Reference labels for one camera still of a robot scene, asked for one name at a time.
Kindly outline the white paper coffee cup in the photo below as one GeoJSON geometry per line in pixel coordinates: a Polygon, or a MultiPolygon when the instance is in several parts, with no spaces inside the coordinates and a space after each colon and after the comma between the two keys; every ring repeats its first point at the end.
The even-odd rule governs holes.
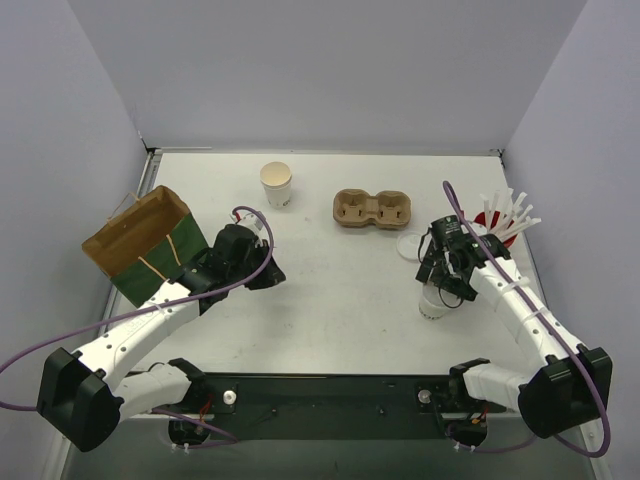
{"type": "Polygon", "coordinates": [[[431,283],[422,286],[418,308],[420,314],[428,320],[438,320],[449,311],[440,300],[437,287],[431,283]]]}

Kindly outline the brown green paper bag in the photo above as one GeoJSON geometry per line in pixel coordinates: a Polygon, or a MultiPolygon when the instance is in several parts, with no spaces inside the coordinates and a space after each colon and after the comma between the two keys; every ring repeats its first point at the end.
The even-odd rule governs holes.
{"type": "Polygon", "coordinates": [[[187,204],[158,186],[82,244],[83,252],[139,307],[208,242],[187,204]]]}

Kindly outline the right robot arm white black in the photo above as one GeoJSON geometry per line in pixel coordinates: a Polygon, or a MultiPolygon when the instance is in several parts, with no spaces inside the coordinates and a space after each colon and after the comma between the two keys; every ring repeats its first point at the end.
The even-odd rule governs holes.
{"type": "Polygon", "coordinates": [[[450,370],[455,401],[481,401],[520,413],[533,434],[556,436],[606,412],[612,360],[588,348],[537,297],[509,250],[493,234],[478,235],[457,216],[431,223],[429,242],[416,278],[461,302],[485,300],[524,354],[530,371],[521,374],[476,359],[450,370]]]}

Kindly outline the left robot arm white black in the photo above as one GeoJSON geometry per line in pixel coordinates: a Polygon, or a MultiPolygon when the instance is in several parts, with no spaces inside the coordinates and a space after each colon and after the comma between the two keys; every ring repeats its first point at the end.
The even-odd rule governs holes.
{"type": "Polygon", "coordinates": [[[286,279],[273,258],[273,235],[256,214],[226,225],[130,319],[74,352],[45,361],[37,412],[82,452],[101,445],[124,420],[156,407],[193,411],[212,396],[207,376],[178,358],[131,371],[156,346],[203,316],[230,291],[260,290],[286,279]]]}

